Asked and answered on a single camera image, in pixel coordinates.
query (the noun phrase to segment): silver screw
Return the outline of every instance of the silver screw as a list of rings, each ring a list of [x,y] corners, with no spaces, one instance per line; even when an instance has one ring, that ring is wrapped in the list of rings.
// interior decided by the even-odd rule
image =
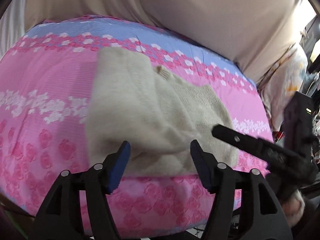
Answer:
[[[61,174],[62,177],[66,177],[66,176],[69,175],[69,173],[70,173],[69,171],[64,170],[64,171],[62,171],[60,174]]]
[[[93,166],[93,168],[98,171],[98,170],[101,170],[103,168],[103,165],[101,163],[97,163]]]
[[[259,175],[260,174],[260,171],[258,169],[252,169],[252,174],[254,175]]]
[[[218,163],[217,167],[221,170],[224,170],[227,167],[227,165],[225,163]]]

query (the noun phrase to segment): knit garment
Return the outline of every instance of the knit garment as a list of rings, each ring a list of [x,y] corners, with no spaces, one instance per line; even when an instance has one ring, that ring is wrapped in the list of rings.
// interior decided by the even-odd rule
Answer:
[[[103,48],[86,121],[90,165],[102,163],[126,140],[131,157],[127,176],[196,174],[190,143],[233,167],[238,150],[215,139],[216,124],[232,128],[227,109],[209,85],[195,87],[166,70],[153,68],[142,53]]]

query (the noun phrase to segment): hole in black bar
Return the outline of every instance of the hole in black bar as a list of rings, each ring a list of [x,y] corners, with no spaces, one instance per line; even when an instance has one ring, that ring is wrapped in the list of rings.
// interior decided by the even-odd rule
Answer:
[[[262,183],[259,184],[259,197],[260,197],[260,213],[262,215],[276,214],[277,208],[274,204],[266,186]]]
[[[62,196],[62,185],[59,186],[54,193],[52,200],[50,201],[46,210],[47,214],[60,215],[61,213],[61,196]]]

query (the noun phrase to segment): folded sweater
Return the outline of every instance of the folded sweater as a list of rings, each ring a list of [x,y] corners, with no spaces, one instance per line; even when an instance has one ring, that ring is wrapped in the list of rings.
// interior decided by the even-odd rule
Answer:
[[[196,174],[190,142],[197,139],[219,162],[237,164],[238,150],[215,139],[216,124],[232,128],[227,109],[209,85],[195,87],[147,56],[103,48],[86,122],[90,164],[101,163],[124,140],[132,151],[125,175]]]

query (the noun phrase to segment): pink bedsheet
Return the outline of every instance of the pink bedsheet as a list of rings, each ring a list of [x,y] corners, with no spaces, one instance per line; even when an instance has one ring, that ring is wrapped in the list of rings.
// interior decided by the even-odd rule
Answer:
[[[139,51],[153,65],[163,64],[194,85],[210,84],[236,130],[272,140],[255,86],[232,63],[206,49],[161,29],[111,18],[38,25],[0,62],[0,190],[30,214],[36,215],[62,170],[89,168],[84,122],[97,50],[105,46]],[[263,161],[240,152],[236,169],[252,168],[266,173]],[[84,228],[90,232],[83,192],[81,199]],[[235,207],[240,199],[236,191]],[[212,201],[196,175],[126,177],[108,196],[116,226],[126,238],[167,235],[204,224]]]

